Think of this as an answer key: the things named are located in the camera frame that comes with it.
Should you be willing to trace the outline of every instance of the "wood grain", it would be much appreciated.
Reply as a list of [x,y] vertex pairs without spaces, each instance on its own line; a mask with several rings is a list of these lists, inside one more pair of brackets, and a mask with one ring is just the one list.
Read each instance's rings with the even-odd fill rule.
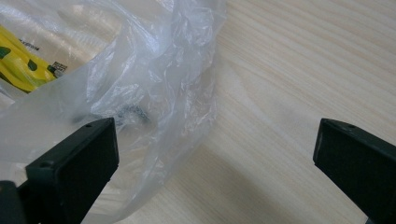
[[312,162],[321,118],[396,144],[396,1],[230,0],[219,115],[122,223],[364,223]]

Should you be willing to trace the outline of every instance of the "plastic bag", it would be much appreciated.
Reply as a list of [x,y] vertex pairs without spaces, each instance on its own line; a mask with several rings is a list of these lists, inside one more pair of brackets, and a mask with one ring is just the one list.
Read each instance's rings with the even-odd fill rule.
[[1,24],[65,75],[23,97],[3,92],[16,102],[0,110],[0,178],[21,183],[24,165],[114,117],[120,167],[84,222],[129,216],[216,116],[208,68],[224,19],[224,0],[2,1]]

